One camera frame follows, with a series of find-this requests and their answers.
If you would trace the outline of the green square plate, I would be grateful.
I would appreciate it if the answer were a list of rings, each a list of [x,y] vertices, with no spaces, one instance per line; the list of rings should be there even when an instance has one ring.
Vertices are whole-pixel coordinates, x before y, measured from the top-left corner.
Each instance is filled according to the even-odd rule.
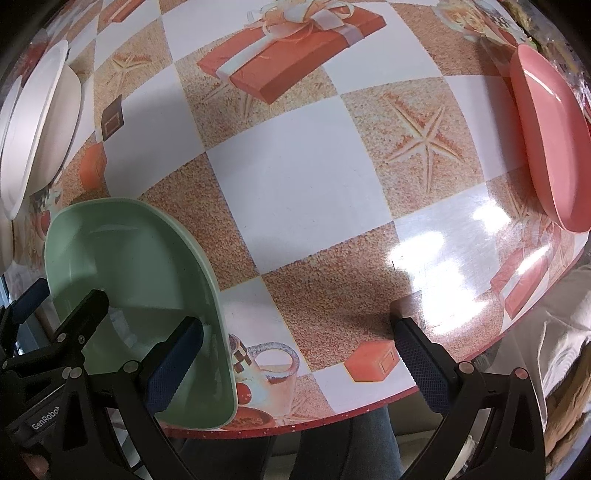
[[[108,296],[109,313],[83,349],[89,373],[142,360],[193,316],[204,326],[204,344],[158,419],[207,430],[235,416],[238,397],[218,282],[204,250],[176,220],[138,200],[80,202],[51,221],[44,260],[60,319],[92,289]]]

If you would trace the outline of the patterned vinyl tablecloth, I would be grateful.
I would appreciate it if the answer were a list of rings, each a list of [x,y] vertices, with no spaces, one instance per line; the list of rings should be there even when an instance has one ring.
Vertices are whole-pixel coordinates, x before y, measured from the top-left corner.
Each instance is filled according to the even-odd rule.
[[[589,231],[543,210],[495,1],[5,1],[1,108],[69,43],[81,110],[15,219],[12,293],[45,278],[51,221],[126,198],[197,240],[218,282],[238,409],[177,436],[263,436],[415,385],[391,306],[458,360],[526,321]]]

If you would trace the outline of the pink square plate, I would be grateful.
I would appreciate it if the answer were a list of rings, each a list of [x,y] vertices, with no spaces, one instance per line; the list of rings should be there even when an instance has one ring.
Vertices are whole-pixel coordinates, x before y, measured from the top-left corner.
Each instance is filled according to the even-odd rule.
[[[590,131],[566,80],[522,44],[510,62],[531,179],[545,213],[562,229],[590,230]]]

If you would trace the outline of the blue jeans leg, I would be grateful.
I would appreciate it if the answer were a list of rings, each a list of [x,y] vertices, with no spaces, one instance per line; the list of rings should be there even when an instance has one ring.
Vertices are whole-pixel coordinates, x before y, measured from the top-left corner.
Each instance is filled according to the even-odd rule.
[[[262,479],[276,437],[186,440],[198,479]],[[399,479],[405,472],[387,407],[301,433],[291,479]]]

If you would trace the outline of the white bowl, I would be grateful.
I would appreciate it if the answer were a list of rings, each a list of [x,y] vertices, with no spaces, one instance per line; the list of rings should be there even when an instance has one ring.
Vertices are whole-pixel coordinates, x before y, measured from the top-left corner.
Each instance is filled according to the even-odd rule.
[[[13,82],[0,111],[0,152],[3,151],[8,127],[13,110],[22,90],[22,76],[19,75]]]
[[[1,156],[1,202],[10,220],[27,196],[52,182],[73,139],[82,89],[68,53],[61,40],[44,54],[13,109]]]

